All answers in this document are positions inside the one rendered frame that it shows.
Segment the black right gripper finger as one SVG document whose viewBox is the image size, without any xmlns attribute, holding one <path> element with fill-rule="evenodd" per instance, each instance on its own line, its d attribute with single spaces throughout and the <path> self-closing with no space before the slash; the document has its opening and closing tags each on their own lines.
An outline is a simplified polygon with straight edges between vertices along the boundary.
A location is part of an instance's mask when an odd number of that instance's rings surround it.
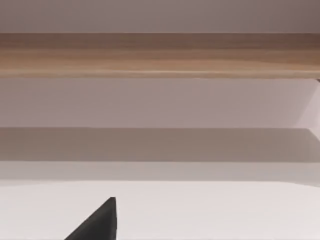
<svg viewBox="0 0 320 240">
<path fill-rule="evenodd" d="M 108 198 L 64 240 L 116 240 L 117 202 Z"/>
</svg>

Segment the wooden shelf board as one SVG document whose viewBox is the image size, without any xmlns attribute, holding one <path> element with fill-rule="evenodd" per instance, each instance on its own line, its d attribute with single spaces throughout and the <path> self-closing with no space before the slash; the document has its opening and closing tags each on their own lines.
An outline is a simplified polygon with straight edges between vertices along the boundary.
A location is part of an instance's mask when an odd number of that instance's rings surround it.
<svg viewBox="0 0 320 240">
<path fill-rule="evenodd" d="M 0 78 L 320 79 L 320 33 L 0 33 Z"/>
</svg>

